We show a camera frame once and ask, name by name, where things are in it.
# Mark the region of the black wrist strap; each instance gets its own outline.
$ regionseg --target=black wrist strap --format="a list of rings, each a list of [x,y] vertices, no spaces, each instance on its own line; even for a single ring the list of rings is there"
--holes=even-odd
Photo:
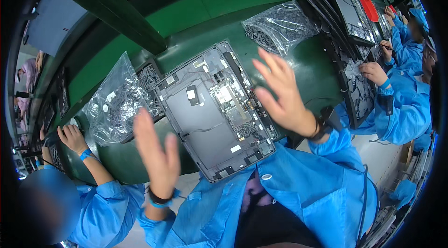
[[[149,187],[149,189],[148,189],[148,194],[149,194],[149,198],[152,200],[152,202],[154,202],[156,204],[163,205],[172,199],[172,197],[174,195],[174,191],[172,192],[171,197],[169,199],[163,199],[163,198],[160,198],[160,197],[154,195],[154,193],[151,190],[151,187]]]
[[[319,132],[312,137],[306,137],[306,139],[311,141],[319,141],[325,134],[331,133],[333,128],[327,125],[326,121],[323,121],[320,117],[314,115],[314,118],[316,119],[316,131],[319,129]]]
[[[311,140],[311,141],[319,141],[325,135],[325,132],[324,132],[322,121],[320,120],[320,118],[317,117],[316,115],[314,115],[314,118],[316,119],[316,130],[315,130],[315,133],[316,133],[316,131],[318,129],[319,129],[319,132],[316,133],[312,137],[306,137],[306,139]]]

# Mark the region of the cardboard box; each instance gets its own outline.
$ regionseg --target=cardboard box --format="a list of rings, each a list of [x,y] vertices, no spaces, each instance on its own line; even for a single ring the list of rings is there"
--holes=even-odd
[[[414,140],[403,145],[401,149],[400,162],[406,164],[406,168],[409,166],[409,162],[412,158],[412,151],[414,150]]]

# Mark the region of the hand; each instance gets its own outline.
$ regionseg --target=hand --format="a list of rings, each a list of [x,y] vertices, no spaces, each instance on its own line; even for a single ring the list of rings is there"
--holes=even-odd
[[[404,24],[408,24],[408,19],[406,19],[405,15],[401,15],[401,19],[403,20]]]
[[[388,80],[388,76],[386,75],[386,72],[381,68],[379,63],[376,62],[369,62],[369,63],[362,63],[359,66],[359,71],[362,72],[362,75],[369,80],[371,80],[373,83],[375,83],[378,87],[384,84]]]
[[[181,173],[177,138],[169,133],[165,137],[165,152],[154,129],[148,111],[140,108],[134,119],[135,146],[148,171],[150,188],[154,195],[169,199]]]
[[[386,20],[388,21],[388,23],[391,27],[395,26],[395,22],[392,20],[392,18],[390,16],[384,15],[384,17],[386,18]]]
[[[384,8],[384,13],[388,16],[390,16],[392,19],[395,19],[395,13],[392,11],[392,9],[389,6],[386,6]]]
[[[276,101],[267,89],[258,87],[255,89],[255,94],[261,104],[280,126],[302,136],[312,137],[316,133],[316,119],[303,105],[294,71],[277,55],[268,53],[262,48],[258,48],[258,54],[271,70],[256,59],[252,62],[278,97]]]
[[[390,43],[389,41],[383,40],[379,44],[382,46],[381,49],[383,49],[384,57],[386,58],[386,60],[389,63],[391,61],[391,59],[392,59],[392,50],[391,50],[391,49],[393,49],[392,48],[392,43]]]
[[[57,133],[62,143],[67,145],[70,150],[76,152],[79,156],[81,156],[82,152],[89,148],[84,140],[84,137],[82,136],[82,133],[75,125],[69,124],[68,126],[64,126],[65,135],[62,133],[61,127],[57,127]]]
[[[40,132],[39,132],[39,137],[40,137],[40,140],[41,141],[43,141],[44,139],[45,139],[45,133],[43,132],[43,128],[45,127],[45,125],[44,124],[42,124],[42,128],[40,128]]]

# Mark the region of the red tray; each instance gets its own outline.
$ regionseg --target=red tray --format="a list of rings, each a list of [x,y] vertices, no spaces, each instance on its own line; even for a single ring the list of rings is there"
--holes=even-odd
[[[377,23],[379,19],[378,12],[376,11],[375,6],[372,3],[372,0],[359,0],[361,1],[361,5],[364,8],[364,11],[366,12],[367,17],[369,20]]]

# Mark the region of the bag of rubber pieces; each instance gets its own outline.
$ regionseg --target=bag of rubber pieces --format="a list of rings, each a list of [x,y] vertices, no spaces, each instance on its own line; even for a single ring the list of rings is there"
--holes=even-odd
[[[274,6],[241,22],[246,36],[274,54],[286,56],[298,43],[319,33],[296,0]]]
[[[82,108],[89,130],[101,146],[123,142],[133,133],[133,119],[140,107],[148,108],[148,94],[124,52],[98,90]]]

